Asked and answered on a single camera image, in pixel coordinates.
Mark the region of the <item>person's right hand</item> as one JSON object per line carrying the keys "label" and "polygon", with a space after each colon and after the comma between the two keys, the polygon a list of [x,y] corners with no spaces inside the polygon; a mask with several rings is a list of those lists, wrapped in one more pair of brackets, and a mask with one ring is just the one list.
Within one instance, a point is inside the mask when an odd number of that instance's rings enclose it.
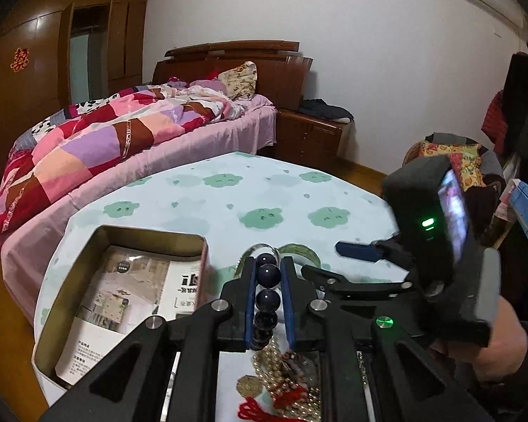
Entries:
{"label": "person's right hand", "polygon": [[488,346],[436,341],[431,348],[470,364],[480,382],[499,381],[514,375],[528,351],[528,335],[510,303],[500,296]]}

